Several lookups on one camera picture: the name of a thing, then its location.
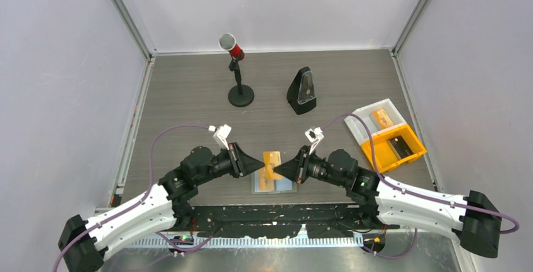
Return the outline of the orange credit card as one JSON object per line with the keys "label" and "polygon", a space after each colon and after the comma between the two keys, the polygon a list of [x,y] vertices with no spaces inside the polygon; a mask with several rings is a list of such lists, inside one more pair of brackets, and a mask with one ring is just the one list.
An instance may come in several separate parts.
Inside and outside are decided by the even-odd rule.
{"label": "orange credit card", "polygon": [[283,176],[276,173],[274,168],[281,164],[281,156],[279,151],[265,151],[263,153],[263,161],[265,164],[265,177],[268,180],[282,180]]}

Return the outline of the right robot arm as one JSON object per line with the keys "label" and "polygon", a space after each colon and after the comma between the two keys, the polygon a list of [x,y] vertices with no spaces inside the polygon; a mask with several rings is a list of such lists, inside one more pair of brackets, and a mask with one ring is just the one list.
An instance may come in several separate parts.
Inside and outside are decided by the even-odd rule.
{"label": "right robot arm", "polygon": [[422,229],[458,241],[473,254],[498,256],[502,220],[484,212],[496,208],[483,193],[439,194],[400,182],[394,189],[389,186],[392,178],[379,178],[376,172],[360,167],[342,149],[320,158],[303,146],[295,158],[273,171],[298,184],[314,178],[344,188],[346,196],[358,205],[359,220],[365,228],[398,225]]}

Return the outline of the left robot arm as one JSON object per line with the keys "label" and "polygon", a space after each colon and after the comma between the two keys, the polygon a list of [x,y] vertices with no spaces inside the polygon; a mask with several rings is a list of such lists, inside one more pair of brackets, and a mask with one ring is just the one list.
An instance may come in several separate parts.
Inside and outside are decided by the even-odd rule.
{"label": "left robot arm", "polygon": [[184,231],[192,225],[189,201],[200,185],[225,175],[246,177],[264,165],[238,143],[230,143],[217,155],[198,146],[136,198],[87,219],[71,217],[58,242],[59,260],[69,271],[97,271],[122,248],[146,235],[171,228]]}

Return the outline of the grey card holder wallet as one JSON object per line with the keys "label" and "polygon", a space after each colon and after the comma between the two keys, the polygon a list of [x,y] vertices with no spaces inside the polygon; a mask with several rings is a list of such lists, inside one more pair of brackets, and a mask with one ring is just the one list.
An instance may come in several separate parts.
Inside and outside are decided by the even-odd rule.
{"label": "grey card holder wallet", "polygon": [[280,193],[296,193],[297,192],[297,185],[294,182],[291,182],[289,179],[286,179],[283,177],[282,180],[274,180],[275,181],[275,190],[272,192],[267,193],[256,193],[254,190],[254,184],[255,184],[255,173],[253,174],[253,179],[251,182],[251,193],[253,195],[268,195],[268,194],[280,194]]}

